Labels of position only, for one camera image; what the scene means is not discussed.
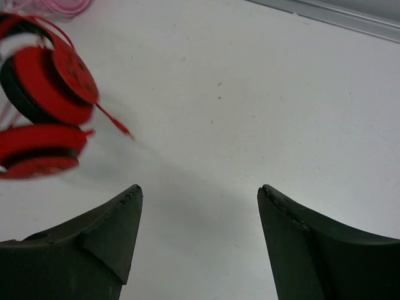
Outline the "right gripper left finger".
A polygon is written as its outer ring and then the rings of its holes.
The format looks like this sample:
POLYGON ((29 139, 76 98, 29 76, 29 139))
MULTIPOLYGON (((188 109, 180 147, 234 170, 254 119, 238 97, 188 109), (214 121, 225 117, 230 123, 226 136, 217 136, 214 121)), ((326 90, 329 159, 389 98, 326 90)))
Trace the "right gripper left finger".
POLYGON ((1 242, 1 299, 119 299, 142 208, 135 184, 58 226, 1 242))

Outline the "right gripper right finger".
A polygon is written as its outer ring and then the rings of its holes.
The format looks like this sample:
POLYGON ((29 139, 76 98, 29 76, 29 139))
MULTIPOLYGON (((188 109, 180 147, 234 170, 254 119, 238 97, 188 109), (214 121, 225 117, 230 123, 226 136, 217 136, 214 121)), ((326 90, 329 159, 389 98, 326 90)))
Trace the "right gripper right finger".
POLYGON ((399 299, 399 240, 309 209, 270 185, 257 203, 279 299, 399 299))

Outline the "red black headphones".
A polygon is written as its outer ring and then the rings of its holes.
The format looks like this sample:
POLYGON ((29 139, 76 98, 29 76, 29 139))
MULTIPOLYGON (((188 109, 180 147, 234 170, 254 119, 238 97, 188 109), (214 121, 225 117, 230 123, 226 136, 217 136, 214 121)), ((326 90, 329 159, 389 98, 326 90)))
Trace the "red black headphones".
POLYGON ((1 39, 22 33, 48 39, 26 46, 1 66, 1 87, 10 107, 30 121, 1 131, 1 179, 52 176, 78 166, 92 130, 83 131, 99 100, 96 83, 70 38, 57 26, 40 24, 39 16, 1 13, 1 39))

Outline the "pink headphones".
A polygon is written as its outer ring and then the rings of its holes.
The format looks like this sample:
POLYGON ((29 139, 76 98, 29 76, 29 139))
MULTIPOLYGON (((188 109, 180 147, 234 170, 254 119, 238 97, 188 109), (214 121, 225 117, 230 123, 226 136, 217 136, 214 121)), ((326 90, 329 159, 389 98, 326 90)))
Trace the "pink headphones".
POLYGON ((91 0, 10 0, 1 1, 10 13, 74 18, 91 4, 91 0))

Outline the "aluminium table frame rail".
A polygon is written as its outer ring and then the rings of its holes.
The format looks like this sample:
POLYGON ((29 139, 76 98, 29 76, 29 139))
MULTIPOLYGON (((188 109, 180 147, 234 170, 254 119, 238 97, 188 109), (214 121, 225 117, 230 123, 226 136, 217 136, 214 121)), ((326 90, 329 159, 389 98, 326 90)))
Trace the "aluminium table frame rail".
POLYGON ((399 42, 399 1, 253 0, 254 4, 399 42))

